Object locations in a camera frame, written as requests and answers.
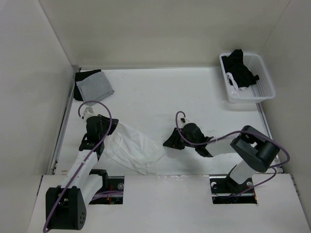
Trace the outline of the white tank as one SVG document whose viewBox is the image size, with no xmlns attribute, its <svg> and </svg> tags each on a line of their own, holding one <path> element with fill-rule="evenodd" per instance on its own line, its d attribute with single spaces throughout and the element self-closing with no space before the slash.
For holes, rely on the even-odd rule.
<svg viewBox="0 0 311 233">
<path fill-rule="evenodd" d="M 104 146 L 106 157 L 142 175 L 156 174 L 154 164 L 167 155 L 160 143 L 121 121 L 106 137 Z"/>
<path fill-rule="evenodd" d="M 237 82 L 235 81 L 233 75 L 230 72 L 226 73 L 227 81 L 230 85 L 230 93 L 235 96 L 239 96 L 239 93 L 246 90 L 247 87 L 239 87 Z"/>
</svg>

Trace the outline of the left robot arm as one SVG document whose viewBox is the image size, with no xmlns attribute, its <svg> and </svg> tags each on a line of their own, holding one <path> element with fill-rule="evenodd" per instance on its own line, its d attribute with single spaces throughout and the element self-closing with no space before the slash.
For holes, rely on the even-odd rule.
<svg viewBox="0 0 311 233">
<path fill-rule="evenodd" d="M 95 169 L 105 145 L 104 139 L 118 125 L 118 119 L 102 115 L 86 117 L 86 133 L 78 148 L 78 156 L 64 180 L 50 187 L 45 195 L 46 222 L 43 232 L 81 230 L 86 221 L 86 207 L 96 193 L 109 188 L 108 174 Z"/>
</svg>

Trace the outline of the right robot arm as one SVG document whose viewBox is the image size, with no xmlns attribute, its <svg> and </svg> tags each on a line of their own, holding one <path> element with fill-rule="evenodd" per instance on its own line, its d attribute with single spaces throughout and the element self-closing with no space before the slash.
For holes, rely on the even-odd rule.
<svg viewBox="0 0 311 233">
<path fill-rule="evenodd" d="M 195 123 L 185 123 L 182 128 L 174 128 L 163 146 L 183 150 L 194 148 L 202 157 L 237 153 L 242 161 L 235 165 L 226 176 L 225 186 L 237 192 L 255 173 L 264 173 L 279 153 L 281 146 L 255 128 L 246 125 L 240 131 L 214 138 L 205 136 Z"/>
</svg>

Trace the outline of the folded grey tank top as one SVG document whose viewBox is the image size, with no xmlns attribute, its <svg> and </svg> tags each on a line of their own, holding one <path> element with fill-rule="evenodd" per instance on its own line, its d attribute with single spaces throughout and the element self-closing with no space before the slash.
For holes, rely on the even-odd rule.
<svg viewBox="0 0 311 233">
<path fill-rule="evenodd" d="M 104 72 L 95 73 L 85 80 L 77 82 L 83 102 L 86 101 L 102 101 L 114 94 L 110 81 Z"/>
</svg>

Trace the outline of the folded black tank top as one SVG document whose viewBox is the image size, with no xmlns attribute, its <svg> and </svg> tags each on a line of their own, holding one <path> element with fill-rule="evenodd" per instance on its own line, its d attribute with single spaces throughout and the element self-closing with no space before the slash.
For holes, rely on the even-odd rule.
<svg viewBox="0 0 311 233">
<path fill-rule="evenodd" d="M 74 80 L 74 92 L 73 92 L 73 98 L 77 101 L 83 101 L 80 90 L 78 89 L 77 82 L 85 80 L 87 77 L 101 72 L 100 69 L 91 70 L 91 71 L 85 71 L 85 72 L 77 72 L 75 73 L 75 80 Z"/>
</svg>

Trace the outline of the white tank top in basket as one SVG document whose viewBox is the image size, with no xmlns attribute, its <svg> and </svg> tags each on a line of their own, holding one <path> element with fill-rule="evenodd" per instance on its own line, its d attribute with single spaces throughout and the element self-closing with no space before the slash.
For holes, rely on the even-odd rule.
<svg viewBox="0 0 311 233">
<path fill-rule="evenodd" d="M 227 81 L 230 85 L 230 93 L 235 96 L 239 96 L 239 93 L 246 90 L 247 87 L 239 87 L 237 82 L 235 81 L 233 75 L 230 72 L 226 73 Z"/>
</svg>

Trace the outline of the crumpled black tank top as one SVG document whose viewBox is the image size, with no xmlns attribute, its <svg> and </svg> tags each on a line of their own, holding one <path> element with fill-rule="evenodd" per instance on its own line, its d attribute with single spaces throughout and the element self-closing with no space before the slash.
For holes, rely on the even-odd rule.
<svg viewBox="0 0 311 233">
<path fill-rule="evenodd" d="M 259 80 L 243 63 L 242 49 L 235 49 L 229 56 L 222 56 L 222 62 L 226 73 L 231 73 L 238 88 L 255 85 Z"/>
</svg>

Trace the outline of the white plastic basket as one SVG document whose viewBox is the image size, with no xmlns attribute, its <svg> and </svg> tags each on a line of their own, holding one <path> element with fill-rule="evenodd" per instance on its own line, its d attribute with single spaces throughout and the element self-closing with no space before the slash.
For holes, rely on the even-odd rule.
<svg viewBox="0 0 311 233">
<path fill-rule="evenodd" d="M 255 85 L 251 85 L 244 90 L 233 93 L 233 86 L 230 85 L 226 75 L 222 57 L 229 56 L 230 53 L 222 53 L 219 55 L 223 79 L 225 83 L 225 91 L 230 103 L 251 104 L 260 103 L 264 100 L 273 99 L 276 96 L 272 79 L 264 64 L 263 59 L 255 53 L 244 53 L 243 64 L 252 72 L 253 75 L 258 75 L 259 80 Z"/>
</svg>

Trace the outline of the left metal table rail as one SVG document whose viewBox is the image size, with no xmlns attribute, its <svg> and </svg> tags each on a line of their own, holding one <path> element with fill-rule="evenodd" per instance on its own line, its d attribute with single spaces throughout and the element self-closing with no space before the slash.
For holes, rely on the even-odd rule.
<svg viewBox="0 0 311 233">
<path fill-rule="evenodd" d="M 48 167 L 46 170 L 46 175 L 53 175 L 54 170 L 57 166 L 58 157 L 59 157 L 59 153 L 60 153 L 61 146 L 63 143 L 64 134 L 65 134 L 65 130 L 66 130 L 66 126 L 68 123 L 69 114 L 70 114 L 70 109 L 71 109 L 72 102 L 73 102 L 73 93 L 74 93 L 74 86 L 75 86 L 75 73 L 80 72 L 80 70 L 81 70 L 81 68 L 78 65 L 73 65 L 72 69 L 73 69 L 73 75 L 72 75 L 72 78 L 70 81 L 69 92 L 68 92 L 64 111 L 61 115 L 61 117 L 62 117 L 61 118 L 61 124 L 60 124 L 60 128 L 59 128 L 59 131 L 57 134 L 55 147 L 52 150 L 52 154 L 50 156 L 50 160 L 49 160 Z"/>
</svg>

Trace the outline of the metal table rail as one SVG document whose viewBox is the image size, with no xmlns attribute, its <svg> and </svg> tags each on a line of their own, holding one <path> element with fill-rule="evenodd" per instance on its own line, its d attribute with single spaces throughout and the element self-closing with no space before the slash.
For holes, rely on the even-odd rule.
<svg viewBox="0 0 311 233">
<path fill-rule="evenodd" d="M 80 72 L 80 70 L 81 70 L 81 68 L 78 65 L 73 65 L 72 69 L 73 69 L 73 75 L 72 75 L 72 78 L 70 81 L 69 92 L 68 92 L 64 111 L 61 115 L 61 117 L 62 117 L 61 118 L 61 124 L 60 124 L 60 128 L 59 128 L 59 131 L 57 134 L 55 147 L 52 150 L 52 154 L 50 156 L 50 160 L 49 160 L 48 167 L 46 170 L 46 175 L 53 175 L 54 170 L 57 166 L 58 157 L 59 157 L 59 153 L 60 153 L 61 146 L 63 143 L 64 134 L 65 134 L 65 130 L 66 130 L 66 126 L 68 123 L 69 114 L 70 114 L 70 109 L 71 109 L 72 102 L 73 102 L 73 93 L 74 93 L 74 86 L 75 86 L 75 73 Z"/>
<path fill-rule="evenodd" d="M 262 122 L 262 124 L 264 126 L 265 134 L 270 139 L 273 139 L 271 131 L 270 131 L 270 128 L 269 128 L 269 125 L 268 125 L 268 121 L 267 121 L 266 115 L 265 115 L 264 110 L 263 110 L 262 104 L 261 103 L 256 103 L 256 106 L 257 106 L 257 110 L 258 110 L 261 122 Z M 276 158 L 274 159 L 272 165 L 276 165 L 276 164 L 279 164 L 279 163 L 280 163 L 280 159 L 279 159 L 279 156 L 277 155 Z M 275 167 L 275 169 L 277 170 L 277 173 L 284 173 L 282 166 Z"/>
</svg>

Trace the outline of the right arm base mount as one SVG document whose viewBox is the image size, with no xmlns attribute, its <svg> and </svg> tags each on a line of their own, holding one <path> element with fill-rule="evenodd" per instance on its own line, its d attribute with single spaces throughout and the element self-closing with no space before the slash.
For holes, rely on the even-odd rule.
<svg viewBox="0 0 311 233">
<path fill-rule="evenodd" d="M 252 178 L 237 184 L 226 176 L 210 176 L 209 182 L 213 204 L 257 204 L 254 189 L 242 193 L 253 186 Z"/>
</svg>

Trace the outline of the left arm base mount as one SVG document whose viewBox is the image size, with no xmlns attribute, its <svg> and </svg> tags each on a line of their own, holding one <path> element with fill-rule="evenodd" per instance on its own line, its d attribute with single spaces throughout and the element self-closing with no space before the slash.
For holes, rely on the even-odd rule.
<svg viewBox="0 0 311 233">
<path fill-rule="evenodd" d="M 103 185 L 89 204 L 123 204 L 124 176 L 109 176 L 104 169 L 92 169 L 90 175 L 100 176 Z"/>
</svg>

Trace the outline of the right metal table rail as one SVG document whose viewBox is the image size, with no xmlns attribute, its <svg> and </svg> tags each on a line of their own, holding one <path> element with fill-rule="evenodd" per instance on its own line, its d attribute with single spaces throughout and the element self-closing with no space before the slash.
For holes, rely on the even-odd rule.
<svg viewBox="0 0 311 233">
<path fill-rule="evenodd" d="M 257 106 L 257 110 L 258 110 L 261 122 L 262 122 L 262 124 L 264 126 L 265 134 L 270 139 L 273 139 L 271 131 L 270 131 L 270 128 L 269 128 L 269 125 L 268 125 L 268 121 L 267 121 L 266 115 L 265 115 L 264 110 L 263 110 L 262 104 L 261 103 L 256 103 L 256 106 Z M 279 164 L 279 163 L 280 163 L 280 159 L 279 159 L 279 156 L 277 155 L 276 158 L 274 159 L 272 165 L 276 165 L 276 164 Z M 275 169 L 277 170 L 277 173 L 284 173 L 282 166 L 275 167 Z"/>
</svg>

